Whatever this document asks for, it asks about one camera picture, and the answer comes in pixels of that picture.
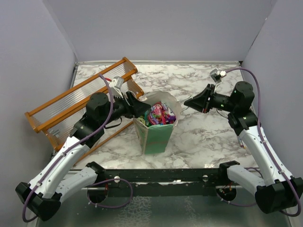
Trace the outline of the orange wooden rack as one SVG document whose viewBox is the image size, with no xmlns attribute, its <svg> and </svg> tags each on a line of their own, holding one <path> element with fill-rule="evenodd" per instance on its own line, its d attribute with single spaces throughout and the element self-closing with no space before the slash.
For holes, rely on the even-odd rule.
<svg viewBox="0 0 303 227">
<path fill-rule="evenodd" d="M 132 78 L 137 72 L 135 65 L 124 57 L 36 109 L 26 112 L 25 116 L 32 129 L 36 133 L 44 133 L 55 152 L 58 152 L 74 124 L 84 115 L 90 96 L 96 92 L 108 93 L 99 74 L 109 79 L 122 77 L 124 83 L 121 91 L 124 94 L 126 91 L 132 91 L 139 98 L 144 95 L 144 91 Z"/>
</svg>

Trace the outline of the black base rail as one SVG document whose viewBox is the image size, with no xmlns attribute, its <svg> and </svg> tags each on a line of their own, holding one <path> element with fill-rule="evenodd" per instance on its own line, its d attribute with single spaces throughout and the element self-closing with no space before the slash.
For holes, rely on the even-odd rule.
<svg viewBox="0 0 303 227">
<path fill-rule="evenodd" d="M 133 189 L 133 196 L 215 196 L 216 187 L 226 186 L 231 180 L 221 168 L 185 169 L 105 169 L 96 162 L 86 164 L 97 173 L 96 182 L 115 181 L 105 184 L 110 197 L 129 195 L 127 180 Z"/>
</svg>

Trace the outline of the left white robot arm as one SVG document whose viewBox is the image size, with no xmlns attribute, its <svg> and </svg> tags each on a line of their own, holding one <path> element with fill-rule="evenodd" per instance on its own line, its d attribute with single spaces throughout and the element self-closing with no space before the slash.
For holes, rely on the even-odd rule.
<svg viewBox="0 0 303 227">
<path fill-rule="evenodd" d="M 139 101 L 131 92 L 127 96 L 113 96 L 111 93 L 94 93 L 86 103 L 86 112 L 75 123 L 60 151 L 47 166 L 30 182 L 20 182 L 15 191 L 24 204 L 22 219 L 26 210 L 37 218 L 47 221 L 58 211 L 61 204 L 85 186 L 101 186 L 104 174 L 97 164 L 89 164 L 72 177 L 65 179 L 71 167 L 86 154 L 104 135 L 106 125 L 121 117 L 137 118 L 151 106 Z"/>
</svg>

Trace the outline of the green snack packet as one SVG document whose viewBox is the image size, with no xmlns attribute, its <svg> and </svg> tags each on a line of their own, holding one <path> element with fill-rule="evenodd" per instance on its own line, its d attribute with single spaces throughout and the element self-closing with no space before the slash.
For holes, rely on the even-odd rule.
<svg viewBox="0 0 303 227">
<path fill-rule="evenodd" d="M 147 118 L 147 116 L 140 116 L 137 118 L 137 121 L 140 122 L 141 124 L 145 125 L 146 127 L 149 127 L 150 122 Z"/>
</svg>

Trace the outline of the pink purple snack packet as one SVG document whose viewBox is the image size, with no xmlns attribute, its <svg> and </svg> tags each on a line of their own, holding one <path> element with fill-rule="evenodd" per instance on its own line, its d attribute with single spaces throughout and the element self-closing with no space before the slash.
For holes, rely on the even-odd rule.
<svg viewBox="0 0 303 227">
<path fill-rule="evenodd" d="M 176 116 L 173 111 L 163 102 L 157 102 L 144 116 L 147 127 L 153 125 L 173 124 L 176 121 Z"/>
</svg>

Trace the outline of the green paper gift bag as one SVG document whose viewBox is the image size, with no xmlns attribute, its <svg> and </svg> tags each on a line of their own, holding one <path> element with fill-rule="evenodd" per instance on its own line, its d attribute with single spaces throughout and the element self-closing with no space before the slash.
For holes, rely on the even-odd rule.
<svg viewBox="0 0 303 227">
<path fill-rule="evenodd" d="M 173 95 L 163 91 L 151 93 L 146 97 L 146 100 L 144 100 L 144 102 L 149 104 L 151 107 L 157 102 L 163 102 L 173 111 L 177 118 L 173 124 L 153 125 L 150 127 L 146 127 L 145 125 L 138 122 L 137 118 L 133 118 L 133 123 L 139 139 L 142 153 L 145 155 L 163 153 L 165 152 L 172 131 L 180 119 L 182 111 L 181 104 Z"/>
</svg>

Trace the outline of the colourful pen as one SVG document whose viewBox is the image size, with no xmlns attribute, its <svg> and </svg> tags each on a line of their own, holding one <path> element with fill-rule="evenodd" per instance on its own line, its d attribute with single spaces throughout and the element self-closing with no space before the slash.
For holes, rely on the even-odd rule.
<svg viewBox="0 0 303 227">
<path fill-rule="evenodd" d="M 245 145 L 244 145 L 243 141 L 240 139 L 239 136 L 237 136 L 237 140 L 238 140 L 239 146 L 240 146 L 241 148 L 245 148 Z"/>
</svg>

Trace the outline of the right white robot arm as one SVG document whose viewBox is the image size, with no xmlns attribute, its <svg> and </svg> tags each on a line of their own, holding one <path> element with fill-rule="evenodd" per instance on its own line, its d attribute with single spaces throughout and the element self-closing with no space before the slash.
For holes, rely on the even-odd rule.
<svg viewBox="0 0 303 227">
<path fill-rule="evenodd" d="M 220 164 L 217 179 L 223 185 L 236 182 L 255 197 L 256 204 L 266 214 L 298 206 L 303 193 L 303 180 L 295 178 L 277 157 L 258 118 L 250 106 L 255 95 L 250 83 L 236 83 L 230 96 L 215 92 L 215 86 L 206 88 L 184 102 L 184 105 L 201 113 L 210 109 L 228 112 L 228 123 L 253 155 L 262 177 L 246 170 L 238 162 Z"/>
</svg>

